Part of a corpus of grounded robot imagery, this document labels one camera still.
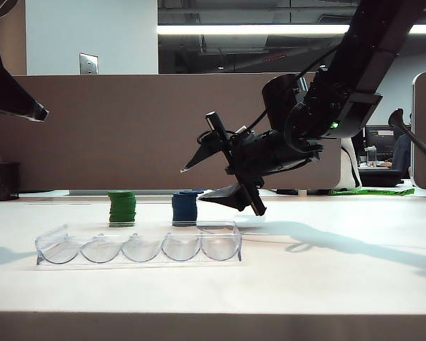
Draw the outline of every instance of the blue stack of chips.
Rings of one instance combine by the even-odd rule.
[[[172,196],[173,226],[190,226],[197,220],[197,195],[203,190],[181,190]]]

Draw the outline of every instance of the plastic chip tray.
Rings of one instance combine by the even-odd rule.
[[[37,265],[241,261],[234,222],[65,224],[35,240]]]

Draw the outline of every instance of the poker chip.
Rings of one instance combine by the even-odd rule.
[[[132,190],[110,190],[110,222],[133,222],[136,216],[136,196]]]
[[[197,220],[197,195],[203,190],[180,190],[172,196],[173,226],[190,226]]]

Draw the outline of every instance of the trash can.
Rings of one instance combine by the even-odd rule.
[[[0,163],[0,201],[19,199],[19,163]]]

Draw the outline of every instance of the ceiling light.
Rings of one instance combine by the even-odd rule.
[[[160,35],[316,35],[334,36],[347,32],[349,25],[158,25]],[[426,25],[414,25],[410,33],[426,34]]]

